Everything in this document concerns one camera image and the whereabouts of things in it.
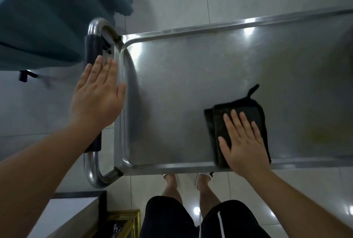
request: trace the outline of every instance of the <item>black towel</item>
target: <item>black towel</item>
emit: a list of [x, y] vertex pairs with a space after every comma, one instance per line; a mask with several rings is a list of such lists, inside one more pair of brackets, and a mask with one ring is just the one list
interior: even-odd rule
[[240, 100], [236, 100], [229, 103], [223, 103], [215, 105], [211, 109], [207, 109], [204, 111], [205, 118], [207, 122], [208, 131], [210, 134], [211, 145], [214, 151], [214, 160], [215, 164], [223, 167], [229, 168], [224, 156], [221, 152], [221, 148], [219, 146], [218, 137], [222, 136], [229, 148], [232, 147], [231, 138], [229, 137], [228, 130], [226, 124], [223, 120], [223, 115], [226, 113], [229, 118], [231, 118], [231, 110], [235, 110], [239, 115], [240, 112], [244, 112], [249, 122], [255, 121], [257, 124], [261, 136], [264, 140], [268, 160], [271, 163], [270, 153], [268, 151], [267, 144], [267, 131], [265, 126], [265, 114], [262, 107], [257, 103], [257, 101], [251, 98], [251, 95], [259, 88], [259, 85], [255, 85], [251, 88], [245, 98]]

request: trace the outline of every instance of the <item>stainless steel cart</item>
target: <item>stainless steel cart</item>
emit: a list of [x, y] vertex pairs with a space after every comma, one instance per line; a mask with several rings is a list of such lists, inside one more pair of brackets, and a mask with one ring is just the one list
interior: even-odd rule
[[122, 175], [222, 171], [203, 111], [257, 83], [273, 169], [352, 165], [352, 27], [353, 8], [125, 36], [93, 20], [87, 61], [102, 52], [106, 30], [129, 87], [115, 121], [115, 169], [100, 173], [98, 137], [84, 156], [88, 180], [104, 188]]

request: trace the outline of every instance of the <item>black foam grip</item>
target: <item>black foam grip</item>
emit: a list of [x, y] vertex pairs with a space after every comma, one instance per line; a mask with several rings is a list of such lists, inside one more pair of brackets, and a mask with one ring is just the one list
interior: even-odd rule
[[[99, 35], [87, 35], [85, 37], [85, 66], [90, 63], [94, 64], [98, 55], [103, 55], [103, 40]], [[102, 132], [95, 138], [90, 146], [86, 149], [86, 153], [90, 151], [100, 151], [102, 149]]]

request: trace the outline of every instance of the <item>hand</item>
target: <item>hand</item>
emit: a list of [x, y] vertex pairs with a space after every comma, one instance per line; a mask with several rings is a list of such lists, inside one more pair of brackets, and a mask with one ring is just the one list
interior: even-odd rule
[[256, 123], [253, 121], [250, 126], [244, 112], [240, 113], [241, 122], [234, 110], [231, 111], [231, 117], [233, 123], [227, 114], [223, 116], [232, 141], [232, 149], [229, 149], [223, 137], [218, 137], [229, 167], [245, 179], [253, 172], [269, 170], [265, 145]]
[[73, 121], [92, 123], [101, 131], [112, 124], [124, 106], [127, 85], [117, 87], [117, 61], [98, 56], [92, 66], [87, 64], [73, 94], [71, 117]]

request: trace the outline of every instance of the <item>black cloth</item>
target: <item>black cloth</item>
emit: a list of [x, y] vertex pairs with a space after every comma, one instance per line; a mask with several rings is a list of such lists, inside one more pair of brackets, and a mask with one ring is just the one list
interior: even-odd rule
[[262, 107], [257, 103], [257, 101], [251, 98], [251, 95], [259, 88], [259, 85], [255, 85], [251, 88], [245, 98], [236, 100], [233, 102], [223, 103], [215, 105], [211, 109], [204, 111], [206, 118], [207, 128], [211, 140], [211, 146], [214, 152], [215, 164], [222, 168], [229, 168], [227, 161], [225, 160], [221, 148], [219, 146], [218, 137], [222, 136], [229, 148], [232, 147], [231, 138], [229, 137], [226, 124], [223, 120], [223, 115], [226, 113], [229, 118], [231, 118], [231, 110], [235, 110], [239, 115], [240, 112], [244, 112], [249, 122], [255, 121], [257, 124], [261, 136], [264, 140], [267, 157], [271, 163], [270, 152], [268, 150], [267, 143], [267, 130], [265, 125], [265, 113]]
[[[229, 200], [213, 207], [201, 223], [202, 238], [224, 237], [269, 238], [246, 205]], [[152, 197], [146, 205], [141, 238], [197, 238], [199, 226], [195, 227], [191, 216], [176, 199], [166, 196]]]

